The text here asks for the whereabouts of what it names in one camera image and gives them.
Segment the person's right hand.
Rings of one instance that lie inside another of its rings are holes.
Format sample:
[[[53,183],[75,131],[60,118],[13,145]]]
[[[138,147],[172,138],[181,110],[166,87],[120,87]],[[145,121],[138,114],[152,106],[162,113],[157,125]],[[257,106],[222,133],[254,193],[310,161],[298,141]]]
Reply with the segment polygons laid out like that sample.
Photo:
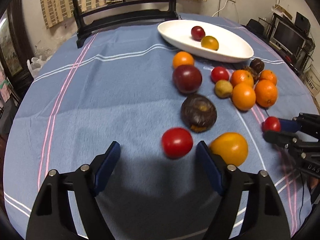
[[[317,204],[319,202],[319,179],[315,177],[309,177],[309,191],[311,204]]]

